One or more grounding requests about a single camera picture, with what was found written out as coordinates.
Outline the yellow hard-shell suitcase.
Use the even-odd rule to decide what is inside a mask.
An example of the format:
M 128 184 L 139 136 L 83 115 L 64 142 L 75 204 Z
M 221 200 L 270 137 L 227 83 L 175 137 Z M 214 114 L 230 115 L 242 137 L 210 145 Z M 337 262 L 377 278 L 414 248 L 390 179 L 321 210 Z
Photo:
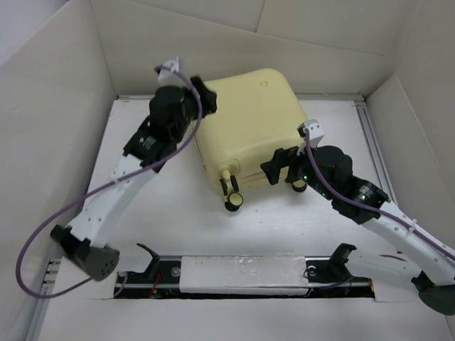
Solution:
M 298 125 L 307 115 L 279 71 L 263 68 L 205 82 L 217 95 L 217 111 L 204 118 L 196 143 L 208 180 L 230 212 L 241 192 L 267 184 L 260 168 L 278 148 L 301 143 Z

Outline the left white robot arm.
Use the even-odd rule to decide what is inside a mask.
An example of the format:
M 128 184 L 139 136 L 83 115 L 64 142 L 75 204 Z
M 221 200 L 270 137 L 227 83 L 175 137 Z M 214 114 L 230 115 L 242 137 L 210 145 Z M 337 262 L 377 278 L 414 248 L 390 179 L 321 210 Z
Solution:
M 51 230 L 50 238 L 90 279 L 102 281 L 118 269 L 121 253 L 107 242 L 119 218 L 178 147 L 187 145 L 188 127 L 216 110 L 216 93 L 197 75 L 185 87 L 160 87 L 149 102 L 149 115 L 123 148 L 112 185 L 96 193 L 68 224 Z

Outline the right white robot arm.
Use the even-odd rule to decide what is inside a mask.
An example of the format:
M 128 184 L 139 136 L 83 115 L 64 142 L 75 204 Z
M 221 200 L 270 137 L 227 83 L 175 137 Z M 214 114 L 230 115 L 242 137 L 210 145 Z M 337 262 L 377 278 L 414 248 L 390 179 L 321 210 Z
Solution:
M 384 281 L 416 295 L 438 313 L 454 314 L 454 250 L 408 218 L 379 187 L 353 175 L 350 156 L 335 146 L 303 152 L 279 148 L 260 168 L 271 185 L 287 168 L 286 182 L 304 181 L 336 212 L 382 237 L 399 253 L 373 255 L 340 244 L 324 264 L 327 283 L 355 277 Z

